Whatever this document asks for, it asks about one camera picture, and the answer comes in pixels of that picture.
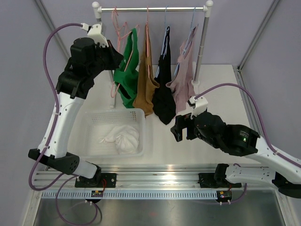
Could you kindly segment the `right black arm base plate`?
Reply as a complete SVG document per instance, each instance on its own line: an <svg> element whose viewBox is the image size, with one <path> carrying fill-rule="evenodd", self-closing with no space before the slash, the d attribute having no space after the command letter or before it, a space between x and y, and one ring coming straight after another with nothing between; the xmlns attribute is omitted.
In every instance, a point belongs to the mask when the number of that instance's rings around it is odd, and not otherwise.
<svg viewBox="0 0 301 226"><path fill-rule="evenodd" d="M218 177L214 173L199 173L198 183L201 188L241 188L241 183L230 183L223 177Z"/></svg>

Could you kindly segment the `brown tank top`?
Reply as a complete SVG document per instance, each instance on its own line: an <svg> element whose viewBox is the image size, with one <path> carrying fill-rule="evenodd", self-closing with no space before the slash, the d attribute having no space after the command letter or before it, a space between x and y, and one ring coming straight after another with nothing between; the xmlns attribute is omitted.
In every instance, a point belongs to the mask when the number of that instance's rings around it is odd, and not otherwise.
<svg viewBox="0 0 301 226"><path fill-rule="evenodd" d="M151 57L151 43L150 43L150 57L147 60L150 64L150 78L148 78L147 70L145 67L145 37L144 47L140 55L140 65L138 71L138 83L137 83L137 96L133 102L134 108L139 108L144 111L144 115L148 116L153 114L153 96L155 90L160 87L159 83L155 81L153 76L152 57Z"/></svg>

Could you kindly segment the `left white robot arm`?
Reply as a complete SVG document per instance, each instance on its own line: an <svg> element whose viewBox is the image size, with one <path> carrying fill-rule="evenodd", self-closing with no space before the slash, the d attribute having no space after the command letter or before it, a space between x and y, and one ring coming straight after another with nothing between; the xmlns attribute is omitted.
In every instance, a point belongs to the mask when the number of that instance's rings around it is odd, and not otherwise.
<svg viewBox="0 0 301 226"><path fill-rule="evenodd" d="M92 38L78 38L71 45L71 57L59 75L55 88L57 100L44 140L28 156L63 174L84 178L90 187L100 185L101 168L67 151L77 114L102 71L116 70L123 56L111 41L100 43Z"/></svg>

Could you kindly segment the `pink wire hanger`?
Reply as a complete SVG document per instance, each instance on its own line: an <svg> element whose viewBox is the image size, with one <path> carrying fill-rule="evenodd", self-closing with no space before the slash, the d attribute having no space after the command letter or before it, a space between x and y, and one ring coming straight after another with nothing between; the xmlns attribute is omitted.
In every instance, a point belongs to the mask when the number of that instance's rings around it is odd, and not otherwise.
<svg viewBox="0 0 301 226"><path fill-rule="evenodd" d="M115 7L111 13L111 20L115 30L115 34L117 36L116 49L119 53L121 53L125 45L126 37L128 36L128 24L127 21L124 21L122 23L119 22L119 13L117 7Z"/></svg>

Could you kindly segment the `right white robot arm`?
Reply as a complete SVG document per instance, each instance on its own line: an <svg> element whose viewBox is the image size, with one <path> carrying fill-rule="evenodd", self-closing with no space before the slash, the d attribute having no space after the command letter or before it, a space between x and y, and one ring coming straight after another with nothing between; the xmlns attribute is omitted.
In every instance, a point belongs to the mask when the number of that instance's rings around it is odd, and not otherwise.
<svg viewBox="0 0 301 226"><path fill-rule="evenodd" d="M214 173L199 175L200 187L229 188L242 184L258 184L276 188L281 194L301 197L301 171L293 158L282 151L273 152L258 132L244 125L226 124L220 116L203 112L198 116L179 115L170 129L177 142L182 131L187 140L196 138L215 149L236 157L245 157L263 164L263 167L239 167L219 163Z"/></svg>

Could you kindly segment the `green tank top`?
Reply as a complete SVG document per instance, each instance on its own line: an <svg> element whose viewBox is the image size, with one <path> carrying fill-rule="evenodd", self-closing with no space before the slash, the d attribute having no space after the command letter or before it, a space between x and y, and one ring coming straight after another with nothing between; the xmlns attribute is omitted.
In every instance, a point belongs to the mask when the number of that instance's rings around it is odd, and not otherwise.
<svg viewBox="0 0 301 226"><path fill-rule="evenodd" d="M133 108L133 102L137 96L139 63L137 29L132 29L127 37L124 49L124 59L118 69L114 72L114 82L119 87L118 93L125 108Z"/></svg>

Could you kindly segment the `white tank top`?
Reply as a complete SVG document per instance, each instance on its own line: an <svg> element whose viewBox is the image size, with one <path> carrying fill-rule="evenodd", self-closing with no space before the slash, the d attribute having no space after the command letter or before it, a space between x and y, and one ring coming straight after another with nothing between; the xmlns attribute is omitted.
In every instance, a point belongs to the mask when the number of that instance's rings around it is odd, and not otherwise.
<svg viewBox="0 0 301 226"><path fill-rule="evenodd" d="M97 142L114 143L119 154L130 154L138 149L139 132L132 126L116 126L106 136L99 137Z"/></svg>

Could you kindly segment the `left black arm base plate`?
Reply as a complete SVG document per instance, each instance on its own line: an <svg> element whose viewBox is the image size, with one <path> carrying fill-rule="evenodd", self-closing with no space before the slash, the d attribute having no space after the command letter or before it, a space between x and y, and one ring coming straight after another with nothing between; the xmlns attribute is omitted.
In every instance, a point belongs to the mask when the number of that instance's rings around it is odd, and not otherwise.
<svg viewBox="0 0 301 226"><path fill-rule="evenodd" d="M80 176L75 181L76 188L115 188L117 181L116 173L97 173L93 178Z"/></svg>

